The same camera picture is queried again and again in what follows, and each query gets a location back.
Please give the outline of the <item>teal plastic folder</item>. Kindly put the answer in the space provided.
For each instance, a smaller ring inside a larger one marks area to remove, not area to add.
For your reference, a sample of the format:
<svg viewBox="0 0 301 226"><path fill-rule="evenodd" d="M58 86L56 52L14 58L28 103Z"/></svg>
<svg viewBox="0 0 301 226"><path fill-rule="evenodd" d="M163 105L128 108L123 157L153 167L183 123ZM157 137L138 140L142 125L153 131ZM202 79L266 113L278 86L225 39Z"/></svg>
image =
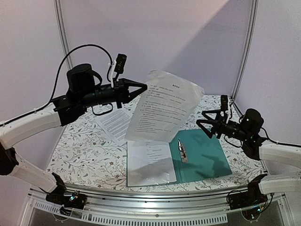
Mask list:
<svg viewBox="0 0 301 226"><path fill-rule="evenodd" d="M184 144L187 163L181 160L178 139ZM232 174L220 141L215 136L209 138L200 129L180 130L168 144L177 179L170 184L196 182Z"/></svg>

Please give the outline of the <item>white printed paper sheet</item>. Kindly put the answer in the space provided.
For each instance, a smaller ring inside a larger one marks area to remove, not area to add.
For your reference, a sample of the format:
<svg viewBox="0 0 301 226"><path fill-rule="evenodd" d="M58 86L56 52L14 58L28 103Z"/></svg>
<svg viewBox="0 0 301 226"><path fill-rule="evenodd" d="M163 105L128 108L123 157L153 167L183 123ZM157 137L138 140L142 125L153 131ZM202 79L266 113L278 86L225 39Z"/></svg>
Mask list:
<svg viewBox="0 0 301 226"><path fill-rule="evenodd" d="M166 142L127 142L127 186L158 186L176 182L173 159Z"/></svg>

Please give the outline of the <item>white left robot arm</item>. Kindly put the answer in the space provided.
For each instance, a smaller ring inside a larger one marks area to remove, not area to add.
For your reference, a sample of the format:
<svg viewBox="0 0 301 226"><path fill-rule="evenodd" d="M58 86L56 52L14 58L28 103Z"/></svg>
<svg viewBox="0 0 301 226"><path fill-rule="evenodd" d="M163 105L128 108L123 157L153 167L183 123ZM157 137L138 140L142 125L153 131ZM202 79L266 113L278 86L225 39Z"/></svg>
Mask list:
<svg viewBox="0 0 301 226"><path fill-rule="evenodd" d="M131 102L147 90L147 85L129 79L112 78L109 84L102 81L100 74L93 71L90 64L75 66L67 72L68 91L65 95L50 100L46 107L27 113L12 121L4 121L0 127L0 174L19 178L39 187L59 204L66 204L70 194L64 182L56 174L45 172L45 162L49 154L42 157L52 147L56 135L40 145L34 138L45 141L47 130L55 132L84 115L88 108L96 105L111 105L117 108ZM41 151L37 157L33 154Z"/></svg>

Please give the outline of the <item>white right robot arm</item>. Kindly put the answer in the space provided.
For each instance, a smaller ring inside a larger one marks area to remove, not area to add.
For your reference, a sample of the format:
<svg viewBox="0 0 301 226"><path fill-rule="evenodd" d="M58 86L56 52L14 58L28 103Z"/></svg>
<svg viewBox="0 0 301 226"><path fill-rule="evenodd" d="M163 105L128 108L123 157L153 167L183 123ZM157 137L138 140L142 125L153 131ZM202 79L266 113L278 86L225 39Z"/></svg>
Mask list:
<svg viewBox="0 0 301 226"><path fill-rule="evenodd" d="M260 136L264 123L261 114L255 109L247 109L240 122L228 120L219 110L203 111L204 119L196 124L209 138L224 135L241 142L240 148L250 159L274 162L283 166L278 174L268 172L255 177L248 183L243 201L254 205L262 196L271 193L300 192L301 190L301 146L297 144L272 141L269 137Z"/></svg>

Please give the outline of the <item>white paper stack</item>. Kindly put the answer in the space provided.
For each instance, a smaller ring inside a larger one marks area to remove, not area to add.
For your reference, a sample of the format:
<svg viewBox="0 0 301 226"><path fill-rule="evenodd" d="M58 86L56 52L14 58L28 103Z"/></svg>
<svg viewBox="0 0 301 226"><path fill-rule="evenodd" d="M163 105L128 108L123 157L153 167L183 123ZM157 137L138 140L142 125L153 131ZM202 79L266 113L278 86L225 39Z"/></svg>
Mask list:
<svg viewBox="0 0 301 226"><path fill-rule="evenodd" d="M116 145L122 146L127 142L125 135L132 115L128 110L121 108L103 116L97 116L95 121Z"/></svg>

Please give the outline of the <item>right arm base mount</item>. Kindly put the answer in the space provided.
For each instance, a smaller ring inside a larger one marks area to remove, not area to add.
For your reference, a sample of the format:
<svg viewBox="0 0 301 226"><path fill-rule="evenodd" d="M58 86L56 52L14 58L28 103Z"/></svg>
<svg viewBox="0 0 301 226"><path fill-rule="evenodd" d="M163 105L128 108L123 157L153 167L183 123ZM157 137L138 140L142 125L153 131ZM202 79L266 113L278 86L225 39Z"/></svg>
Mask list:
<svg viewBox="0 0 301 226"><path fill-rule="evenodd" d="M249 222L257 221L260 215L270 206L274 193L270 194L270 200L259 189L259 183L268 174L255 177L247 185L247 191L232 190L226 196L226 202L231 210L241 209L243 218Z"/></svg>

